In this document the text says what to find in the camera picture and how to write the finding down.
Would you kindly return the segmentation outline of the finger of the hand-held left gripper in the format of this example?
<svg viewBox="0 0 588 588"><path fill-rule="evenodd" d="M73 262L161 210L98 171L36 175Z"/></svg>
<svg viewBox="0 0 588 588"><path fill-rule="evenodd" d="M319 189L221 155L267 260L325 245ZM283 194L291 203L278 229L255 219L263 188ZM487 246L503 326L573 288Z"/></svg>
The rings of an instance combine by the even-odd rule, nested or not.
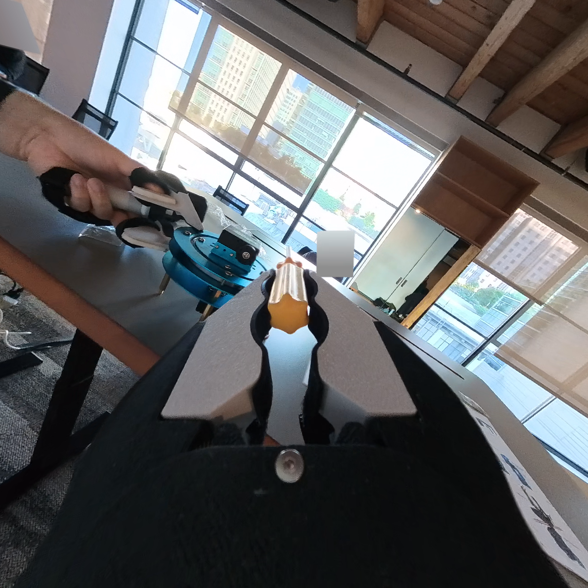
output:
<svg viewBox="0 0 588 588"><path fill-rule="evenodd" d="M150 220L125 220L117 225L117 237L132 248L148 248L167 252L171 238Z"/></svg>
<svg viewBox="0 0 588 588"><path fill-rule="evenodd" d="M154 192L144 187L133 187L131 195L142 202L143 208L149 211L142 213L149 220L160 224L172 224L183 221L197 230L203 229L203 220L197 207L203 205L205 215L205 199L200 195L171 191L170 194Z"/></svg>

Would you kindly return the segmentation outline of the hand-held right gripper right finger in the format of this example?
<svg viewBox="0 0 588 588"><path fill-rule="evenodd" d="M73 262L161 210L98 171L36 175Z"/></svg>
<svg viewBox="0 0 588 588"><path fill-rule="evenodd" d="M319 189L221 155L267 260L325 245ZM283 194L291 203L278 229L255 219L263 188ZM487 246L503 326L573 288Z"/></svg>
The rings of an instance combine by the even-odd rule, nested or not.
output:
<svg viewBox="0 0 588 588"><path fill-rule="evenodd" d="M348 423L413 417L415 404L375 321L312 271L304 272L316 339L307 364L300 430L307 445L328 445Z"/></svg>

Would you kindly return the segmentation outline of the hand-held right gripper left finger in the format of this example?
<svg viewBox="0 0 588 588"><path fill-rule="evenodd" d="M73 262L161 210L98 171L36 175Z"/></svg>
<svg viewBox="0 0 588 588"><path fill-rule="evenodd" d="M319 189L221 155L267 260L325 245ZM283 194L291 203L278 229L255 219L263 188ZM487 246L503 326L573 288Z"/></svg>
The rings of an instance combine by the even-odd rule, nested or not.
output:
<svg viewBox="0 0 588 588"><path fill-rule="evenodd" d="M275 270L262 273L202 323L163 419L237 424L250 444L263 443L273 399L264 338L275 276Z"/></svg>

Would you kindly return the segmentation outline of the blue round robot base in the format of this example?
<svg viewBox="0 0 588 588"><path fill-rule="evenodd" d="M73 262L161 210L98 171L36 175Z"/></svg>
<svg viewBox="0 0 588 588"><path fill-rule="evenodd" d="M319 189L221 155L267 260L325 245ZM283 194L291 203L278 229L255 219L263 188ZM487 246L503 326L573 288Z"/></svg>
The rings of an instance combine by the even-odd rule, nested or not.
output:
<svg viewBox="0 0 588 588"><path fill-rule="evenodd" d="M200 320L205 320L270 269L269 262L263 258L263 247L249 268L217 257L212 249L218 236L189 227L175 229L162 260L165 276L161 290L173 281L197 298L196 312L200 313Z"/></svg>

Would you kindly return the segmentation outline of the black servo motor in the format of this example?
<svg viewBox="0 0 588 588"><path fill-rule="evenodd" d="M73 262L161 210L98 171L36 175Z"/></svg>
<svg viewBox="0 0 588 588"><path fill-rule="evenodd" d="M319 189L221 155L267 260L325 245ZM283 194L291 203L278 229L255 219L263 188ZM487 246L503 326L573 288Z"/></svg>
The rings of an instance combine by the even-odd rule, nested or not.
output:
<svg viewBox="0 0 588 588"><path fill-rule="evenodd" d="M212 249L217 257L232 265L251 267L260 254L261 241L238 226L228 226L221 231Z"/></svg>

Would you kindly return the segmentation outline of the yellow handle screwdriver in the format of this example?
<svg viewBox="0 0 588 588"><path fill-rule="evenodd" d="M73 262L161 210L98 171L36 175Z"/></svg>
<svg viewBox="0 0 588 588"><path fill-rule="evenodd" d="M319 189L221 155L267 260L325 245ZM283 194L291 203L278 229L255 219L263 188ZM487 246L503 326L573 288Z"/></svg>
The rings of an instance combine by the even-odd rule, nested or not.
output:
<svg viewBox="0 0 588 588"><path fill-rule="evenodd" d="M286 334L294 334L308 325L309 301L304 268L293 257L292 248L286 249L286 258L278 263L275 280L268 299L270 325Z"/></svg>

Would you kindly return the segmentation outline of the person's left forearm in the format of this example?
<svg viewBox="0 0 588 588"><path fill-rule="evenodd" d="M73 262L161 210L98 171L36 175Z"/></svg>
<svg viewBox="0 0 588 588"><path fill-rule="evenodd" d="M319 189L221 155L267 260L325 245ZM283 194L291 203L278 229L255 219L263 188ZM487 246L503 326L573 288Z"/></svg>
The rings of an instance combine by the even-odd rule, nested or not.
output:
<svg viewBox="0 0 588 588"><path fill-rule="evenodd" d="M22 129L16 116L19 92L12 85L1 86L1 153L21 160Z"/></svg>

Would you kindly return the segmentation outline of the grey desk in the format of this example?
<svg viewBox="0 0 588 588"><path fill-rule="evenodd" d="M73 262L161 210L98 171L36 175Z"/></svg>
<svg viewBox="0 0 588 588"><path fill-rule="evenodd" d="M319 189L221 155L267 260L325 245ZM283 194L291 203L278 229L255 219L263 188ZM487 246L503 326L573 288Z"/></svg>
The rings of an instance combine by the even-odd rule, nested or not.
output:
<svg viewBox="0 0 588 588"><path fill-rule="evenodd" d="M38 297L52 296L55 301L47 305L76 326L82 324L82 312L74 310L73 302L59 310L66 294L53 292L67 288L84 299L92 307L90 325L98 335L114 334L113 326L98 326L104 315L131 336L121 352L107 349L137 374L144 372L154 363L153 356L162 356L196 324L197 303L174 284L158 295L164 272L161 252L79 239L81 231L82 224L42 197L39 181L25 164L1 156L1 237L57 282L42 286L40 270L27 270L32 285L40 287ZM395 331L454 390L484 408L497 433L586 548L587 485L561 467L480 378L353 292L348 298Z"/></svg>

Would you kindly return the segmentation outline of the person's left hand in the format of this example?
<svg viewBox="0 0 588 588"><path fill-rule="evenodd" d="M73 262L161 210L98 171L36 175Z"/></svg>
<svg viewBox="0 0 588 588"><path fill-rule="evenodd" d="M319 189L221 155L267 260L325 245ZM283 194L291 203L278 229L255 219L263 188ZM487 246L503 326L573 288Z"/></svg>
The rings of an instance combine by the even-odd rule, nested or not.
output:
<svg viewBox="0 0 588 588"><path fill-rule="evenodd" d="M74 210L116 225L130 219L130 212L114 209L107 186L131 189L129 176L138 162L34 96L19 94L15 110L22 129L21 161L38 177L54 167L75 171L69 198Z"/></svg>

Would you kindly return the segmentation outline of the empty clear plastic bag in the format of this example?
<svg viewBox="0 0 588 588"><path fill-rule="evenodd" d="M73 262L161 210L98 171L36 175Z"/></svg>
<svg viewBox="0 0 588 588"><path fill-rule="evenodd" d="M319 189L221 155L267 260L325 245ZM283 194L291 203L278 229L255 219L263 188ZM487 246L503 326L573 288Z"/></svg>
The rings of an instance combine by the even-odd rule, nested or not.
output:
<svg viewBox="0 0 588 588"><path fill-rule="evenodd" d="M254 230L247 224L246 219L237 215L231 208L224 210L220 204L215 202L208 202L208 209L202 224L205 230L217 234L220 234L224 229L233 227L239 236L257 238Z"/></svg>

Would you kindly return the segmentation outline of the black chair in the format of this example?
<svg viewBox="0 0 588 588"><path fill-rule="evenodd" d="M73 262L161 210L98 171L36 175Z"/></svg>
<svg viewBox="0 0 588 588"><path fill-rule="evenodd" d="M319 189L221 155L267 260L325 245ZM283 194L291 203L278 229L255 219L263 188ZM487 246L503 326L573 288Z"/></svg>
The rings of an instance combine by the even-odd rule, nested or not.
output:
<svg viewBox="0 0 588 588"><path fill-rule="evenodd" d="M92 106L87 99L81 100L72 118L107 141L118 125L118 121Z"/></svg>
<svg viewBox="0 0 588 588"><path fill-rule="evenodd" d="M219 185L215 189L213 197L216 198L218 201L223 202L224 205L226 205L227 207L238 212L241 216L244 216L246 214L247 209L249 207L248 203L232 195L221 185Z"/></svg>

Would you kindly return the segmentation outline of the clear bag of nuts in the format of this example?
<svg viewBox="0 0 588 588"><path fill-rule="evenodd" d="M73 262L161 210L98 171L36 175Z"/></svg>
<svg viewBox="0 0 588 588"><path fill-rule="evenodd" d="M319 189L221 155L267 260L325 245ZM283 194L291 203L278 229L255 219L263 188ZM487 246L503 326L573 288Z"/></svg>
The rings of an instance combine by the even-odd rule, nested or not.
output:
<svg viewBox="0 0 588 588"><path fill-rule="evenodd" d="M117 236L116 230L113 226L87 224L78 235L78 239L91 239L114 247L124 246L124 243Z"/></svg>

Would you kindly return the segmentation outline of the white cabinet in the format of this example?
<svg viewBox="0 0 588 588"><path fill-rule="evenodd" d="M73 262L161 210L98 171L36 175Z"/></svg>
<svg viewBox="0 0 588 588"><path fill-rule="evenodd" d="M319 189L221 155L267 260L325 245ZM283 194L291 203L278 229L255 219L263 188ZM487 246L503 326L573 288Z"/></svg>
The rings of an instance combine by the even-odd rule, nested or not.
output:
<svg viewBox="0 0 588 588"><path fill-rule="evenodd" d="M459 237L409 208L355 278L366 298L399 309L445 258Z"/></svg>

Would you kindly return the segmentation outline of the large paned window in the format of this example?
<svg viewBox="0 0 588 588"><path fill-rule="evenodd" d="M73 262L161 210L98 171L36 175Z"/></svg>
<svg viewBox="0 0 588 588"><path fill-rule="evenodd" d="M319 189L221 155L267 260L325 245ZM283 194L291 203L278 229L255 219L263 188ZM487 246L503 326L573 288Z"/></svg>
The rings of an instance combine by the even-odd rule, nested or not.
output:
<svg viewBox="0 0 588 588"><path fill-rule="evenodd" d="M441 149L203 5L131 1L111 142L191 189L222 187L273 239L355 234L355 262L406 212Z"/></svg>

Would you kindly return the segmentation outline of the window with beige shades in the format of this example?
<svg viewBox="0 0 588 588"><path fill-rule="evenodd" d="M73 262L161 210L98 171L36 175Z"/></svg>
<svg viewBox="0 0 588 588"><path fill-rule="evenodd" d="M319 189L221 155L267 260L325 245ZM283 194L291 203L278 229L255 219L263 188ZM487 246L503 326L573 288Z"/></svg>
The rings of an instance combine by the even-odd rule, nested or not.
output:
<svg viewBox="0 0 588 588"><path fill-rule="evenodd" d="M578 239L519 208L412 330L482 379L555 461L587 482L587 417L500 356L580 253Z"/></svg>

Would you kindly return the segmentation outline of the printed instruction sheet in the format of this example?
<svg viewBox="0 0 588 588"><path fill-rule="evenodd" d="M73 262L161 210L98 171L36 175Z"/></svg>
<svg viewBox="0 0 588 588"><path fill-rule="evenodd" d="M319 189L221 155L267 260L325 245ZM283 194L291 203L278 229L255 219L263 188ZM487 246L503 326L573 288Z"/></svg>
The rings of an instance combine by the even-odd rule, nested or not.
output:
<svg viewBox="0 0 588 588"><path fill-rule="evenodd" d="M495 453L514 501L534 539L554 562L587 581L587 550L498 434L487 413L462 392L458 392L458 396Z"/></svg>

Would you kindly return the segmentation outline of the wooden wall shelf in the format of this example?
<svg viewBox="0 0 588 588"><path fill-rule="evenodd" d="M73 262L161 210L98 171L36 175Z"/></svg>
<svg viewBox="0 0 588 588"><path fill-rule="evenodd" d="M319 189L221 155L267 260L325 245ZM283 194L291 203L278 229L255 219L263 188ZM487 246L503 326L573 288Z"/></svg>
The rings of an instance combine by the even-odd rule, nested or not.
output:
<svg viewBox="0 0 588 588"><path fill-rule="evenodd" d="M433 306L504 227L540 183L460 136L440 158L412 207L464 240L468 247L402 320L407 328Z"/></svg>

